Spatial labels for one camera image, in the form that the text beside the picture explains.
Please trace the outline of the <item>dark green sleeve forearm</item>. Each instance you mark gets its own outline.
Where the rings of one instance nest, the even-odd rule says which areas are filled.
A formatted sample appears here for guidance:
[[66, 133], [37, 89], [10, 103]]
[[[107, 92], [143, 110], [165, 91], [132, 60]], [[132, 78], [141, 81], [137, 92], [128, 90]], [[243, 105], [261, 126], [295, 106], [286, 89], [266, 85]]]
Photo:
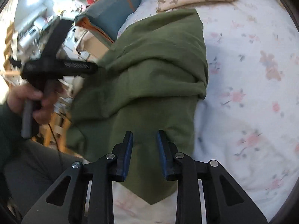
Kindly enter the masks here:
[[29, 140], [22, 138], [22, 117], [14, 113], [5, 102], [1, 105], [1, 172], [11, 161], [19, 158], [25, 143]]

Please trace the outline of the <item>person's left hand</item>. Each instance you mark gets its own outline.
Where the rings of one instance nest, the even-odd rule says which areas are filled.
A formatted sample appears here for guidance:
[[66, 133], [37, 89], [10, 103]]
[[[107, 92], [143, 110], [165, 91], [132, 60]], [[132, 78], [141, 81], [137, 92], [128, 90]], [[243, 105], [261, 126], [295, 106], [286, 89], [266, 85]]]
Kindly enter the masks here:
[[12, 112], [21, 116], [26, 100], [40, 101], [41, 109], [33, 112], [33, 118], [38, 124], [48, 124], [54, 111], [54, 104], [63, 92], [61, 83], [55, 83], [52, 91], [44, 96], [41, 91], [27, 83], [14, 87], [9, 92], [6, 102]]

